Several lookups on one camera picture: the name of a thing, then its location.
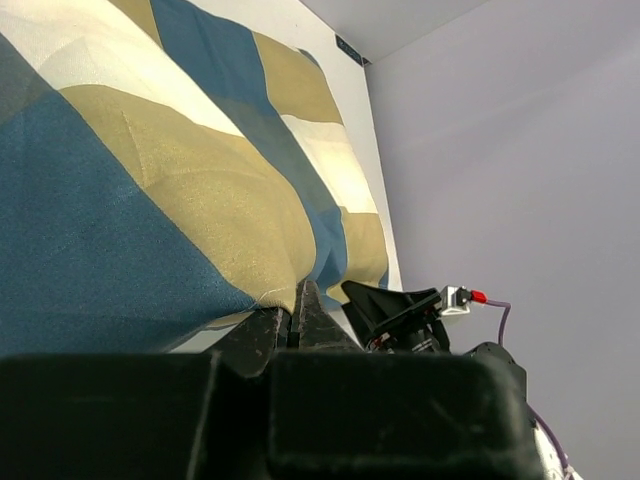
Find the checkered blue beige pillowcase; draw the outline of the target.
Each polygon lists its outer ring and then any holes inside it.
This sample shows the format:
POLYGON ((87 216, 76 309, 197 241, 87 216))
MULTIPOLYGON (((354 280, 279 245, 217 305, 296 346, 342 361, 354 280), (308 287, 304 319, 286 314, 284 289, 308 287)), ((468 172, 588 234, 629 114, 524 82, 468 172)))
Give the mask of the checkered blue beige pillowcase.
POLYGON ((386 287, 338 52, 279 1, 1 5, 1 353, 154 352, 386 287))

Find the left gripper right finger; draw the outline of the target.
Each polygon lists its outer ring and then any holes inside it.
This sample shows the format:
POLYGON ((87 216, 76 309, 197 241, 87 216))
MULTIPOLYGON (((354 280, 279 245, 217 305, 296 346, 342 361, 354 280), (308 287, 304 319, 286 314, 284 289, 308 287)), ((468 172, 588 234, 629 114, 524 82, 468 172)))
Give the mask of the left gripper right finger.
POLYGON ((324 308, 317 284, 311 280, 297 287, 291 317, 291 347, 313 351, 359 351, 360 346, 324 308))

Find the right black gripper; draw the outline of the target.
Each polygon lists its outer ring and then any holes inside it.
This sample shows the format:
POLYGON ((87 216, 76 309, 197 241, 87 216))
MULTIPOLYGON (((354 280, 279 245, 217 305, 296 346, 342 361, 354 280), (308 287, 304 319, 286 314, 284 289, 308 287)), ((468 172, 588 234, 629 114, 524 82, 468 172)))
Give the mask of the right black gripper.
POLYGON ((381 353, 448 354, 450 339, 441 320, 441 296, 429 288, 398 292, 345 281, 342 309, 361 345, 381 353))

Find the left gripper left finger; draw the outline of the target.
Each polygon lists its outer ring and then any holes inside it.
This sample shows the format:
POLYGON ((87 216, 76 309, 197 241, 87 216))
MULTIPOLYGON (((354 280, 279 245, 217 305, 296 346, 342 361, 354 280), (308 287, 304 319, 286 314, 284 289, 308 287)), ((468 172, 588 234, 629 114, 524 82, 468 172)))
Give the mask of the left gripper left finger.
POLYGON ((261 376, 278 348, 287 346, 292 315, 282 308, 255 310, 209 348, 239 376, 261 376))

